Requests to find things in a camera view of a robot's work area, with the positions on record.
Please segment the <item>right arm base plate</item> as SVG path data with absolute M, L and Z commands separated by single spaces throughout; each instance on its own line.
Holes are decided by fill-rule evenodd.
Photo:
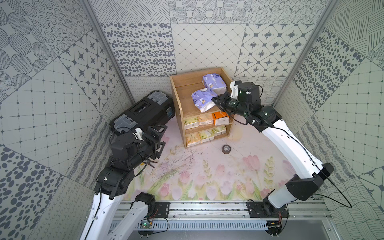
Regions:
M 267 202 L 246 201 L 250 218 L 288 218 L 290 216 L 287 206 L 276 209 Z

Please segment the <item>purple tissue pack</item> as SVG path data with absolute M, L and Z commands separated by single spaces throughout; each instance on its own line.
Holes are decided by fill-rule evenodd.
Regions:
M 219 74 L 207 74 L 203 76 L 203 85 L 211 89 L 217 95 L 224 94 L 227 91 L 227 85 Z
M 218 95 L 215 92 L 207 88 L 197 90 L 191 95 L 194 105 L 201 113 L 204 113 L 215 106 L 215 103 L 212 102 L 212 97 L 217 96 Z

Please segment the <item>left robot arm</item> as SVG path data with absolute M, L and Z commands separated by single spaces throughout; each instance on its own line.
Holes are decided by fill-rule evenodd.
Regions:
M 139 176 L 140 165 L 152 166 L 161 157 L 165 142 L 162 137 L 167 126 L 148 127 L 145 131 L 122 128 L 123 133 L 110 142 L 113 152 L 96 179 L 91 212 L 81 234 L 82 240 L 126 240 L 145 218 L 157 213 L 156 198 L 139 193 L 129 213 L 111 230 L 115 213 L 130 183 Z

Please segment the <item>beige tissue pack shelf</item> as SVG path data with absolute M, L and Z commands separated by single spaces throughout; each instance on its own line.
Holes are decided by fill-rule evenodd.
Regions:
M 198 116 L 199 126 L 207 126 L 214 124 L 213 114 L 203 114 Z

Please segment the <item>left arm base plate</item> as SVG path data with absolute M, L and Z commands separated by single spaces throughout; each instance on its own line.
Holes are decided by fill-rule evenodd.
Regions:
M 155 199 L 152 201 L 136 201 L 132 204 L 128 218 L 153 219 L 167 218 L 169 216 L 170 202 L 158 202 Z

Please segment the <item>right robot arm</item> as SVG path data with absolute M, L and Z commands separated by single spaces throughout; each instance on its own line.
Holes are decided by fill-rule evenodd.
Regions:
M 323 185 L 334 167 L 322 163 L 294 136 L 281 115 L 271 106 L 261 104 L 261 86 L 236 81 L 231 91 L 212 98 L 212 102 L 229 116 L 238 115 L 270 139 L 295 170 L 294 176 L 263 199 L 262 209 L 270 216 L 296 200 L 305 201 Z

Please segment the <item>orange tissue pack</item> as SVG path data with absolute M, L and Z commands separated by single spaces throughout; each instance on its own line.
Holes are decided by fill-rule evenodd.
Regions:
M 228 125 L 230 123 L 230 117 L 225 112 L 214 112 L 213 113 L 214 125 Z

